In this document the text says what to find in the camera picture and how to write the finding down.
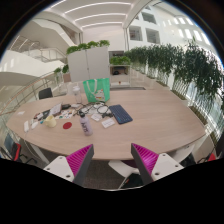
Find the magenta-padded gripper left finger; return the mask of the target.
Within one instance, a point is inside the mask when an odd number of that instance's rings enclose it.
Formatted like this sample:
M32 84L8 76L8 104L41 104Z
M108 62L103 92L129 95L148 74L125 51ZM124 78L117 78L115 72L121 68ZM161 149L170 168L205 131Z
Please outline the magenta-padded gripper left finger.
M44 170L82 186L93 155L94 147L90 144L67 157L58 156Z

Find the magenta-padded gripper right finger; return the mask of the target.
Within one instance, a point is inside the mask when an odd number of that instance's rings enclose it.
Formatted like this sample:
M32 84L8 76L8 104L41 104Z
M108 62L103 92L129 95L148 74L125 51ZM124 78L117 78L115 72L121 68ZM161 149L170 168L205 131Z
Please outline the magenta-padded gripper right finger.
M135 143L131 144L131 154L144 185L183 169L183 166L168 154L157 154Z

